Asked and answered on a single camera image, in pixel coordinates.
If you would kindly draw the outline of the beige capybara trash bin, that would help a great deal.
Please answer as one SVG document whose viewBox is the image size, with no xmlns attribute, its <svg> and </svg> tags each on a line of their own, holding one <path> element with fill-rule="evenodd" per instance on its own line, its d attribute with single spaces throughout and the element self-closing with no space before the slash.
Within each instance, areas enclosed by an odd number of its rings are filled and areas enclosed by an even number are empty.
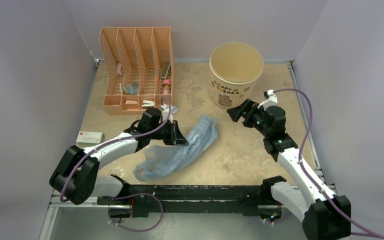
<svg viewBox="0 0 384 240">
<path fill-rule="evenodd" d="M 231 109 L 251 95 L 263 73 L 264 59 L 246 43 L 229 42 L 213 50 L 209 68 L 210 98 L 217 106 Z"/>
</svg>

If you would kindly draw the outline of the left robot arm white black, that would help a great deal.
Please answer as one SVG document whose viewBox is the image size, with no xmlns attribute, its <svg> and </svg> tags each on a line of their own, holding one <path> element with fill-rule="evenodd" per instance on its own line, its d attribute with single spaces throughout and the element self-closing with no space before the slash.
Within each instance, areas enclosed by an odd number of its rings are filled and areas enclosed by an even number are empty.
<svg viewBox="0 0 384 240">
<path fill-rule="evenodd" d="M 167 146 L 187 146 L 178 122 L 169 109 L 148 108 L 129 128 L 118 136 L 95 146 L 69 147 L 49 179 L 49 185 L 60 193 L 62 202 L 80 205 L 90 197 L 110 197 L 118 205 L 126 203 L 126 182 L 117 176 L 99 177 L 98 172 L 110 163 L 160 140 Z"/>
</svg>

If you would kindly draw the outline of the blue plastic trash bag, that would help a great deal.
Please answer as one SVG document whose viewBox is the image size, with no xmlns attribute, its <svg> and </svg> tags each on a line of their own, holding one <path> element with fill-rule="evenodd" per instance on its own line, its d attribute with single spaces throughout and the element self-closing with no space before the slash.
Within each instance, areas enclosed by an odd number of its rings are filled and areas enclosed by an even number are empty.
<svg viewBox="0 0 384 240">
<path fill-rule="evenodd" d="M 141 182 L 150 182 L 188 167 L 218 137 L 216 124 L 216 118 L 201 115 L 198 124 L 186 136 L 188 145 L 148 147 L 144 150 L 145 161 L 136 165 L 133 175 Z"/>
</svg>

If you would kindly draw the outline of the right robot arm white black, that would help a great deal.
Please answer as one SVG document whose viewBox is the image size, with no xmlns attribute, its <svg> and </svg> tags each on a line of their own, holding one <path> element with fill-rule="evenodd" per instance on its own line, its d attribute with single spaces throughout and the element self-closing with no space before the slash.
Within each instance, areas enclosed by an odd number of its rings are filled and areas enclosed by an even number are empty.
<svg viewBox="0 0 384 240">
<path fill-rule="evenodd" d="M 299 148 L 286 132 L 286 112 L 279 106 L 260 107 L 246 99 L 240 106 L 227 110 L 233 122 L 243 118 L 247 128 L 258 130 L 264 137 L 266 152 L 289 174 L 297 188 L 286 181 L 263 181 L 260 196 L 268 204 L 284 205 L 299 219 L 309 240 L 339 240 L 350 236 L 351 202 L 338 196 L 325 185 L 307 162 L 299 156 Z"/>
</svg>

